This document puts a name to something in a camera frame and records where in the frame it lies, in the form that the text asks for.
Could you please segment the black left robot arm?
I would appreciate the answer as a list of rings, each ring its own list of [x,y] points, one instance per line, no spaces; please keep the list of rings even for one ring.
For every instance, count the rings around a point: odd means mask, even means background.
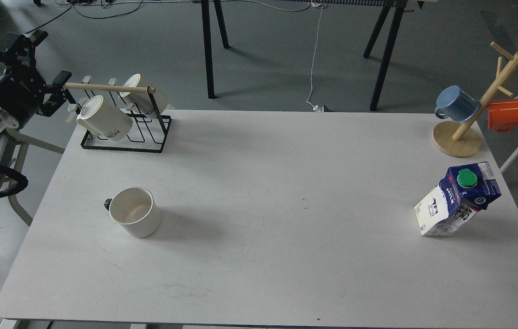
[[[20,129],[33,115],[51,117],[71,96],[64,87],[71,73],[61,71],[52,83],[46,83],[37,69],[35,50],[48,37],[39,29],[17,35],[8,33],[1,40],[0,63],[0,135],[6,129]],[[16,195],[26,189],[27,178],[20,172],[1,165],[0,174],[15,183],[0,190],[0,198]]]

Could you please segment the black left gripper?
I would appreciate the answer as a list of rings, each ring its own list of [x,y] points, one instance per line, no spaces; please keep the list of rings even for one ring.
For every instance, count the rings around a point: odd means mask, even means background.
[[[18,129],[33,115],[52,116],[65,101],[71,100],[66,83],[71,72],[62,70],[46,83],[37,69],[35,50],[48,37],[46,31],[17,35],[8,33],[0,42],[0,129]]]

